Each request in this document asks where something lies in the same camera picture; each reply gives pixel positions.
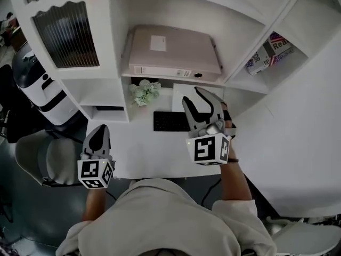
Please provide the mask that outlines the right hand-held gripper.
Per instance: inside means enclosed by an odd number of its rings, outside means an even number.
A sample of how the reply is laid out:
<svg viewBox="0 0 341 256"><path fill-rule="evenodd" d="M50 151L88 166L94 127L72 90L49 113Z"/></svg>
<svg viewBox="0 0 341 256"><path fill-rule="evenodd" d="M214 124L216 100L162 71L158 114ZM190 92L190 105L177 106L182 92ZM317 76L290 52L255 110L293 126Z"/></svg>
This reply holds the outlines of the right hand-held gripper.
<svg viewBox="0 0 341 256"><path fill-rule="evenodd" d="M198 86L194 89L211 108L207 122L214 123L206 124L205 116L198 112L188 97L183 97L182 105L191 131L186 146L192 162L203 166L236 162L235 158L229 157L236 127L226 127L226 122L231 120L228 111L223 111L221 99L217 95Z"/></svg>

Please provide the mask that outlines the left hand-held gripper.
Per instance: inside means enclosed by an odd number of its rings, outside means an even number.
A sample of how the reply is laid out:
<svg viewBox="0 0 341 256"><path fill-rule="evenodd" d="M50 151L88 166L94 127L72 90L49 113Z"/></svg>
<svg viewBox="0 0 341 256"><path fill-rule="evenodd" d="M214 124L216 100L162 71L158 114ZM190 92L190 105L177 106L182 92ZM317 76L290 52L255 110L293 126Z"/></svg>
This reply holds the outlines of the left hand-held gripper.
<svg viewBox="0 0 341 256"><path fill-rule="evenodd" d="M115 170L115 161L112 156L91 156L95 152L108 155L110 152L110 132L102 124L92 130L85 138L83 152L77 161L78 180L87 189L106 189Z"/></svg>

